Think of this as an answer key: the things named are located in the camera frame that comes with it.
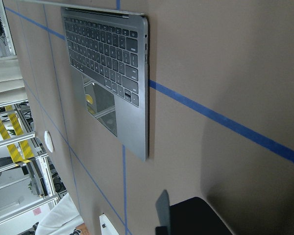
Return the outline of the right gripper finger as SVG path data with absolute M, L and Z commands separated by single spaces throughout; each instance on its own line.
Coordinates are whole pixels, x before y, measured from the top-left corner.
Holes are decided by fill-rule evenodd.
M 171 234 L 171 213 L 170 200 L 167 190 L 163 190 L 155 203 L 159 224 L 155 228 L 156 235 L 170 235 Z

